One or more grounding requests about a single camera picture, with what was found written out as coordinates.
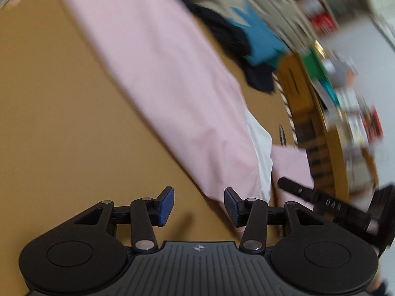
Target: dark fabric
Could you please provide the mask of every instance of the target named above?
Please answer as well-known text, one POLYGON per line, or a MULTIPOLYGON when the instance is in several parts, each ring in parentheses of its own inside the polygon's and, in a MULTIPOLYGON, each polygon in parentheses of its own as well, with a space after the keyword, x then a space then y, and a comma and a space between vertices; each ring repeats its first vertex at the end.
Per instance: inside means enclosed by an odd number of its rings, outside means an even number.
POLYGON ((386 283, 382 283, 378 289, 371 292, 373 296, 390 296, 390 294, 386 294, 387 285, 386 283))
POLYGON ((274 91, 272 73, 275 68, 266 63, 253 67, 243 58, 250 54, 251 45, 241 28, 232 25, 221 15, 208 8, 193 4, 189 0, 181 1, 191 13, 207 25, 221 46, 230 50, 237 57, 249 86, 262 92, 271 93, 274 91))

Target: pink garment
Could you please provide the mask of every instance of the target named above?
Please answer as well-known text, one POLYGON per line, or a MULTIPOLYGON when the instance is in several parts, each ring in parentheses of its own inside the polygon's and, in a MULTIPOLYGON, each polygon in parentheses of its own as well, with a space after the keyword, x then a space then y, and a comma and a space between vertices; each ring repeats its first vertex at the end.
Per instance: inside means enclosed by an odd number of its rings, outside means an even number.
POLYGON ((205 195, 261 197, 240 86, 178 0, 65 0, 107 66, 205 195))
POLYGON ((287 177, 305 187, 314 187, 306 151, 290 146, 272 146, 271 158, 273 161, 272 178, 276 184, 274 188, 277 194, 278 207, 284 207, 286 201, 296 201, 308 209, 313 210, 312 204, 305 202, 293 194, 287 193, 277 186, 277 181, 281 177, 287 177))

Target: pile of clothes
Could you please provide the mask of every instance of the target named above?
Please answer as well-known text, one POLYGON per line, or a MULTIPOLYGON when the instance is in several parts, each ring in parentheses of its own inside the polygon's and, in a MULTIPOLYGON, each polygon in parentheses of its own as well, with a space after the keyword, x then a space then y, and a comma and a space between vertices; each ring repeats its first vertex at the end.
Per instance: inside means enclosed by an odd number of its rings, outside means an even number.
POLYGON ((247 0, 182 0, 207 25, 224 49, 231 51, 248 84, 274 91, 272 73, 287 46, 270 30, 247 0))

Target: pink fabric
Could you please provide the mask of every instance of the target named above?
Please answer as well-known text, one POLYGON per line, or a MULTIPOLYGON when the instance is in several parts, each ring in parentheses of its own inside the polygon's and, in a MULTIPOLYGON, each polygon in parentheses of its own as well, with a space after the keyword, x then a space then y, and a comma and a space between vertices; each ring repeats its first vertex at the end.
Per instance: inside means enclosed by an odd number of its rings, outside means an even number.
POLYGON ((273 182, 276 184, 274 188, 276 189, 278 207, 284 207, 286 201, 296 201, 313 210, 312 204, 305 202, 295 195, 287 193, 277 186, 277 181, 281 177, 287 177, 305 187, 314 187, 306 151, 289 146, 273 146, 271 158, 273 160, 272 178, 273 182))
POLYGON ((178 0, 65 0, 109 73, 205 195, 261 196, 240 86, 178 0))

